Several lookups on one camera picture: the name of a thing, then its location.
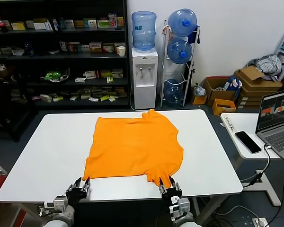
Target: white table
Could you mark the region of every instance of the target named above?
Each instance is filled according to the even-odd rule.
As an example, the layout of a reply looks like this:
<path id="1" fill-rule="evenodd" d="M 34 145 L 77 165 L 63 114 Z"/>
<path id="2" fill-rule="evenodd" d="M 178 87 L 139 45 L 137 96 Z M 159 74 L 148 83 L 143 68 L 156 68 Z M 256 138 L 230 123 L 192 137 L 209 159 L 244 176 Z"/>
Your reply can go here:
<path id="1" fill-rule="evenodd" d="M 179 130 L 177 139 L 184 148 L 184 157 L 173 178 L 179 182 L 183 196 L 226 195 L 242 191 L 242 185 L 203 110 L 159 113 Z M 83 176 L 98 117 L 137 118 L 141 114 L 46 115 L 2 186 L 0 202 L 52 202 Z M 145 175 L 92 179 L 90 184 L 90 201 L 160 198 L 159 188 L 147 182 Z M 207 211 L 204 218 L 211 212 L 211 209 Z"/>
<path id="2" fill-rule="evenodd" d="M 234 168 L 237 170 L 244 160 L 263 160 L 268 159 L 266 152 L 264 151 L 264 142 L 256 135 L 258 113 L 222 113 L 221 119 L 224 127 L 229 133 L 235 147 L 238 150 L 238 157 L 234 163 Z M 238 131 L 245 131 L 262 151 L 256 154 L 252 154 L 244 144 L 235 136 Z M 272 159 L 280 158 L 273 150 L 268 149 L 268 153 Z M 270 184 L 265 173 L 261 178 L 260 183 L 255 183 L 253 186 L 244 188 L 243 191 L 266 191 L 272 204 L 274 206 L 280 206 L 281 202 Z"/>

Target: blue water jug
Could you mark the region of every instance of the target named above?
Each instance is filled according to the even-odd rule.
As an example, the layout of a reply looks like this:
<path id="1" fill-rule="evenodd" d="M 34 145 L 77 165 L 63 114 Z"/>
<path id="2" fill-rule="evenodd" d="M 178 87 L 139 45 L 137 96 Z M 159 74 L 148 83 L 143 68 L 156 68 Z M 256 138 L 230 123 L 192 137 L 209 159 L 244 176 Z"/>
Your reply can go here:
<path id="1" fill-rule="evenodd" d="M 153 12 L 134 12 L 133 46 L 141 51 L 155 47 L 155 28 L 157 15 Z"/>
<path id="2" fill-rule="evenodd" d="M 190 9 L 180 9 L 170 15 L 169 26 L 175 35 L 188 36 L 197 27 L 197 17 Z"/>
<path id="3" fill-rule="evenodd" d="M 184 64 L 189 61 L 193 49 L 181 38 L 173 38 L 167 45 L 167 55 L 175 64 Z"/>
<path id="4" fill-rule="evenodd" d="M 178 83 L 175 79 L 168 79 L 164 82 L 164 98 L 169 104 L 180 105 L 183 100 L 182 88 L 179 85 L 175 85 Z"/>

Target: power strip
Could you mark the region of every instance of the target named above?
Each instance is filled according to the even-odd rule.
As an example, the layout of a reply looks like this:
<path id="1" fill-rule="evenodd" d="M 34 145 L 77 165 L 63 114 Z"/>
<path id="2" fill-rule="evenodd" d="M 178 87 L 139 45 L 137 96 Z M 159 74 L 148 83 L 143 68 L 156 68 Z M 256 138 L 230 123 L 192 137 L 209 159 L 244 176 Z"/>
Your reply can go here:
<path id="1" fill-rule="evenodd" d="M 259 220 L 257 218 L 252 218 L 252 223 L 254 224 L 255 227 L 264 227 L 268 224 L 266 218 L 259 218 L 261 223 L 259 223 Z"/>

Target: laptop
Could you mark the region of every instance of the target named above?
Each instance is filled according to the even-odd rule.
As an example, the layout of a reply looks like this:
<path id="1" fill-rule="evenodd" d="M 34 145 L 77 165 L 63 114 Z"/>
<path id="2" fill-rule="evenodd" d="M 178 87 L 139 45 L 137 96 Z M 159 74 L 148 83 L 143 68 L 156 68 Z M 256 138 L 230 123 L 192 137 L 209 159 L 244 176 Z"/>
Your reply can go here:
<path id="1" fill-rule="evenodd" d="M 256 134 L 284 159 L 284 91 L 263 96 Z"/>

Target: black smartphone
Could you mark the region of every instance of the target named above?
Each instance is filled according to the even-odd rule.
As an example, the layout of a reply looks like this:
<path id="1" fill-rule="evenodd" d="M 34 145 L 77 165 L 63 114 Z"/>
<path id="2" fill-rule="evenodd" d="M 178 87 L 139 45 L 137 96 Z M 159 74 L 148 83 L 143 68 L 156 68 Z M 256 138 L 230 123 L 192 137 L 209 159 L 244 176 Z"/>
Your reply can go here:
<path id="1" fill-rule="evenodd" d="M 255 154 L 260 152 L 262 149 L 249 137 L 244 131 L 235 133 L 236 137 L 248 148 L 248 150 Z"/>

